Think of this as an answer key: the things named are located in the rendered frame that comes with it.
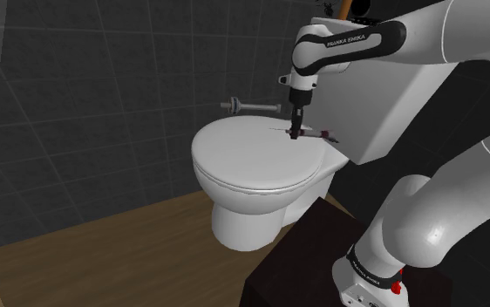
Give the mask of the orange stick with black items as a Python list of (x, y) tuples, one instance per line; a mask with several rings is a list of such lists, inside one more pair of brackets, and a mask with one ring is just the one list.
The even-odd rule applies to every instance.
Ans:
[(364, 17), (371, 8), (371, 0), (315, 0), (328, 18), (346, 20), (348, 17)]

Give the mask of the dark robot stand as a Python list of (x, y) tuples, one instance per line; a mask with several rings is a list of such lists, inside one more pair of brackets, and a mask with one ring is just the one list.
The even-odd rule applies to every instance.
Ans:
[[(364, 231), (316, 200), (247, 277), (239, 307), (344, 307), (331, 267)], [(411, 307), (490, 307), (490, 226), (467, 235), (435, 268), (405, 267), (403, 284)]]

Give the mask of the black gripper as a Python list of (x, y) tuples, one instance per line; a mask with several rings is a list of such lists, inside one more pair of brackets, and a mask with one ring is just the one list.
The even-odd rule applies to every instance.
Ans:
[(291, 127), (289, 135), (292, 140), (296, 140), (302, 130), (303, 123), (303, 109), (308, 106), (312, 100), (312, 90), (304, 91), (295, 88), (289, 90), (289, 102), (293, 105), (291, 114)]

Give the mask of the grey metal wall pipe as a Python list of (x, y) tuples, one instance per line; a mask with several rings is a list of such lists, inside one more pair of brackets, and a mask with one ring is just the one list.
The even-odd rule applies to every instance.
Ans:
[(228, 102), (220, 103), (220, 107), (226, 109), (229, 114), (236, 115), (241, 110), (266, 111), (279, 113), (282, 109), (280, 104), (277, 105), (257, 105), (243, 104), (237, 97), (230, 97)]

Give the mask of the dark red and white pen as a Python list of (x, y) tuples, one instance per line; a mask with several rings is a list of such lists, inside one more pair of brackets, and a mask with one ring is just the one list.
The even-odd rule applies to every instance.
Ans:
[(290, 129), (287, 129), (285, 133), (287, 133), (292, 140), (297, 140), (299, 137), (310, 137), (310, 138), (324, 139), (332, 143), (338, 143), (338, 140), (330, 133), (330, 131), (326, 131), (326, 130), (316, 131), (316, 130), (300, 129), (298, 131), (292, 131)]

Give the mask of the white toilet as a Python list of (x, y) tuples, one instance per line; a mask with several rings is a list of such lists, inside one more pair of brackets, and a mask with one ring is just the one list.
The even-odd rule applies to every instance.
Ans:
[(321, 74), (302, 129), (330, 131), (338, 143), (285, 133), (288, 120), (257, 115), (218, 119), (195, 136), (196, 177), (213, 200), (212, 230), (224, 246), (260, 249), (327, 195), (348, 162), (385, 157), (453, 71), (452, 64), (360, 60)]

